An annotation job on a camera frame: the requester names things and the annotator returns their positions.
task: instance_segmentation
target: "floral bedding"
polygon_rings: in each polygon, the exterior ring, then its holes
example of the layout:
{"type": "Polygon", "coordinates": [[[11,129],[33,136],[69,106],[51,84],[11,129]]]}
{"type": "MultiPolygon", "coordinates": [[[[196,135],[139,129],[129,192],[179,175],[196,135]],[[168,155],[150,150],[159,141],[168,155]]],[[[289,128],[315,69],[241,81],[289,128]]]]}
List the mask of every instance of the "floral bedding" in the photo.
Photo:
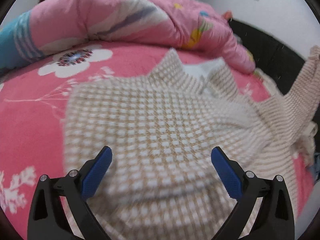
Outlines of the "floral bedding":
{"type": "MultiPolygon", "coordinates": [[[[63,126],[72,89],[81,82],[148,74],[167,48],[115,42],[94,42],[64,51],[10,72],[0,79],[0,205],[26,239],[29,208],[38,178],[65,175],[63,126]]],[[[178,52],[184,64],[206,57],[178,52]]],[[[241,93],[255,101],[269,97],[255,75],[232,70],[241,93]]],[[[303,159],[294,156],[301,211],[313,187],[303,159]]]]}

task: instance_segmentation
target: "checkered towel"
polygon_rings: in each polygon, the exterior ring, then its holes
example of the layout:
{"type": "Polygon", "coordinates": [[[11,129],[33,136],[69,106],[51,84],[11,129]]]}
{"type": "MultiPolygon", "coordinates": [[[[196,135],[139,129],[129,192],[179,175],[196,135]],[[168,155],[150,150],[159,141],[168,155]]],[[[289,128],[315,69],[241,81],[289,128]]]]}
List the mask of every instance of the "checkered towel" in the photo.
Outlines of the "checkered towel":
{"type": "Polygon", "coordinates": [[[291,147],[319,103],[319,55],[314,47],[287,95],[260,103],[238,93],[227,66],[209,82],[188,76],[174,50],[148,76],[83,83],[68,103],[66,169],[111,147],[88,204],[112,239],[211,239],[236,203],[211,164],[215,146],[258,177],[281,174],[296,214],[291,147]]]}

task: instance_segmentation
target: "yellow flower print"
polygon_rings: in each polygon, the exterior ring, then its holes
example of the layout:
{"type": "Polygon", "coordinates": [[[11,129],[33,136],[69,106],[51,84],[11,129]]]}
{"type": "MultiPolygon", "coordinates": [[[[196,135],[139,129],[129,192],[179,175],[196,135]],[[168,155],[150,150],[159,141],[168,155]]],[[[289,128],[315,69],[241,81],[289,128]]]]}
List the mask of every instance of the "yellow flower print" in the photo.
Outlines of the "yellow flower print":
{"type": "Polygon", "coordinates": [[[247,54],[249,55],[249,59],[250,59],[252,62],[254,62],[252,53],[247,50],[247,54]]]}
{"type": "Polygon", "coordinates": [[[183,6],[179,3],[174,3],[173,6],[176,8],[176,9],[183,9],[183,6]]]}
{"type": "Polygon", "coordinates": [[[191,32],[190,35],[190,40],[188,41],[188,43],[185,43],[181,46],[182,49],[191,49],[193,48],[197,43],[199,43],[201,37],[202,37],[202,33],[211,29],[213,27],[213,24],[208,23],[206,20],[202,20],[202,23],[200,25],[199,28],[194,29],[191,32]]]}

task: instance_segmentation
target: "blue gripper pad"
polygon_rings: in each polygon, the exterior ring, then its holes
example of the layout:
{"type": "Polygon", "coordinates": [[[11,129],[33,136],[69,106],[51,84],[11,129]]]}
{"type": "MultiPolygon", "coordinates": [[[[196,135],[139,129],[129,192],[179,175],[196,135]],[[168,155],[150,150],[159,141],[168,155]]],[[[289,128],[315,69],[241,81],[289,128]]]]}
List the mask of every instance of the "blue gripper pad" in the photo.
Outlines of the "blue gripper pad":
{"type": "Polygon", "coordinates": [[[98,159],[95,159],[87,176],[82,180],[81,196],[84,201],[91,198],[96,193],[96,190],[106,174],[110,164],[112,162],[112,151],[109,147],[106,147],[100,154],[98,159]]]}
{"type": "Polygon", "coordinates": [[[240,200],[242,197],[242,183],[236,175],[228,160],[221,154],[220,150],[215,147],[211,152],[211,162],[216,169],[225,189],[231,198],[240,200]]]}

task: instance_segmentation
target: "white wall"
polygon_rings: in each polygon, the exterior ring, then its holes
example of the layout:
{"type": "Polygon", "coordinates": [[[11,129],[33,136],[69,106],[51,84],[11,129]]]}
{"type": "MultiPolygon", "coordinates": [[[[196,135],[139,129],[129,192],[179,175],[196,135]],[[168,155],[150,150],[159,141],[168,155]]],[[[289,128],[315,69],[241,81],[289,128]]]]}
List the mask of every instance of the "white wall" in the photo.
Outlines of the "white wall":
{"type": "Polygon", "coordinates": [[[0,28],[3,28],[20,14],[31,10],[38,2],[39,0],[16,0],[4,18],[0,28]]]}
{"type": "Polygon", "coordinates": [[[304,0],[201,0],[283,41],[304,58],[320,45],[320,25],[304,0]]]}

